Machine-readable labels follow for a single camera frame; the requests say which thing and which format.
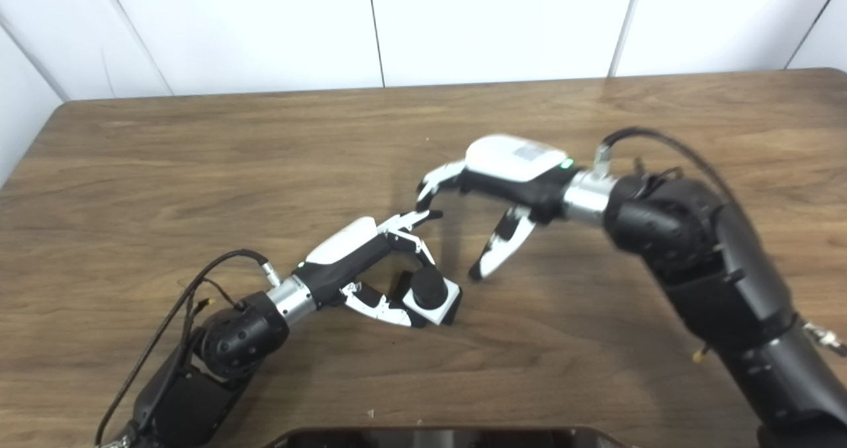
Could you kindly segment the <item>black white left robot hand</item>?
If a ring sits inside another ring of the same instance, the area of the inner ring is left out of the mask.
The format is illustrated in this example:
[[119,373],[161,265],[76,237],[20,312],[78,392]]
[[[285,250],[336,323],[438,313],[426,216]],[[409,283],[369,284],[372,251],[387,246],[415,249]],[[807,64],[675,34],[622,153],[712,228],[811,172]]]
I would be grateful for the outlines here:
[[381,322],[424,328],[423,316],[357,278],[394,251],[414,255],[424,267],[435,266],[426,243],[412,230],[442,216],[441,210],[407,212],[382,224],[371,216],[358,218],[315,247],[291,276],[308,289],[306,299],[315,310],[347,306]]

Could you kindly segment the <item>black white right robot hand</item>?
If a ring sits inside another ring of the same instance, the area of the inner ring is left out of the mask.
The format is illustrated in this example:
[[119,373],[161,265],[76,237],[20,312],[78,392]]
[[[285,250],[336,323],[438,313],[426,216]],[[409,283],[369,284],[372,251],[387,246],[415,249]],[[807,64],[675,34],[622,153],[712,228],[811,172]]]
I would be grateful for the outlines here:
[[511,202],[468,275],[493,274],[538,225],[566,216],[564,193],[574,179],[572,160],[562,150],[507,134],[474,141],[459,161],[427,173],[418,185],[416,210],[430,208],[441,191],[479,192]]

